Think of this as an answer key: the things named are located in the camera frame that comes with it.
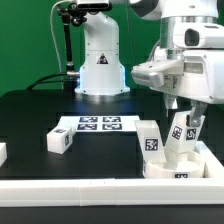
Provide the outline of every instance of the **white cube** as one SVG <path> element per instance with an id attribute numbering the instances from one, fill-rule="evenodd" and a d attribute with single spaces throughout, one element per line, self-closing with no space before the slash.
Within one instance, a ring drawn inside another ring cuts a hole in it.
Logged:
<path id="1" fill-rule="evenodd" d="M 63 154 L 72 144 L 72 128 L 57 126 L 47 134 L 47 149 L 49 152 Z"/>
<path id="2" fill-rule="evenodd" d="M 0 143 L 0 167 L 7 159 L 7 153 L 6 153 L 6 144 Z"/>

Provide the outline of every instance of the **metal bracket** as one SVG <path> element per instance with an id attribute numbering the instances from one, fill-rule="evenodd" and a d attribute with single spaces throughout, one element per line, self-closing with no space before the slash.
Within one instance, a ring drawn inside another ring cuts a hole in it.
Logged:
<path id="1" fill-rule="evenodd" d="M 188 127 L 200 127 L 201 116 L 207 108 L 207 103 L 192 100 L 191 101 L 191 113 L 187 116 Z"/>

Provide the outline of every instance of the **white block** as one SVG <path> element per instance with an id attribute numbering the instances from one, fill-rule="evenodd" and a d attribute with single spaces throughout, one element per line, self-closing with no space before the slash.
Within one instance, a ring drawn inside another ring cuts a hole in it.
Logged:
<path id="1" fill-rule="evenodd" d="M 49 152 L 63 154 L 73 142 L 72 128 L 57 126 L 47 134 Z"/>
<path id="2" fill-rule="evenodd" d="M 190 111 L 175 114 L 165 148 L 177 153 L 194 150 L 205 117 L 201 116 L 200 127 L 188 127 L 186 125 L 187 115 L 190 115 Z"/>
<path id="3" fill-rule="evenodd" d="M 79 206 L 79 180 L 1 181 L 0 207 Z"/>
<path id="4" fill-rule="evenodd" d="M 138 139 L 145 162 L 166 162 L 159 127 L 156 121 L 135 121 Z"/>
<path id="5" fill-rule="evenodd" d="M 115 179 L 80 181 L 80 206 L 115 205 Z"/>
<path id="6" fill-rule="evenodd" d="M 7 153 L 6 153 L 6 144 L 0 143 L 0 167 L 7 159 Z"/>

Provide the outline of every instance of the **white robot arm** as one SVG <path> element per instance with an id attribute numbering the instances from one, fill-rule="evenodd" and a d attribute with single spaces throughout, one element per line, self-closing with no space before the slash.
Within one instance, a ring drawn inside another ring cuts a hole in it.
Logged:
<path id="1" fill-rule="evenodd" d="M 216 24 L 223 2 L 130 0 L 141 18 L 161 19 L 160 47 L 154 61 L 134 67 L 136 83 L 205 103 L 223 103 L 224 28 Z"/>
<path id="2" fill-rule="evenodd" d="M 173 158 L 195 148 L 207 103 L 224 103 L 224 28 L 216 23 L 223 3 L 130 0 L 139 17 L 161 20 L 159 45 L 149 61 L 133 68 L 133 79 L 163 92 L 167 109 L 176 109 L 177 96 L 192 100 L 191 111 L 176 113 L 165 144 L 167 162 L 176 166 L 178 160 Z M 140 121 L 138 129 L 140 136 L 150 127 Z M 146 161 L 146 177 L 150 167 Z"/>

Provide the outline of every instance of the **black table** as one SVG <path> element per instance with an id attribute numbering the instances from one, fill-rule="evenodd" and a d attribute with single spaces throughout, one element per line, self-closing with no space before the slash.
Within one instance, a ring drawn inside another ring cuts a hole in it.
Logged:
<path id="1" fill-rule="evenodd" d="M 179 100 L 180 110 L 189 101 Z M 172 115 L 166 117 L 163 97 L 150 90 L 132 90 L 130 97 L 110 103 L 75 99 L 61 90 L 12 91 L 0 98 L 0 142 L 8 159 L 0 179 L 142 178 L 142 155 L 135 132 L 77 133 L 63 154 L 47 151 L 46 134 L 61 116 L 138 115 L 156 120 L 165 143 Z M 222 162 L 224 116 L 214 105 L 206 112 L 199 140 Z M 223 223 L 224 205 L 97 206 L 0 208 L 7 223 Z"/>

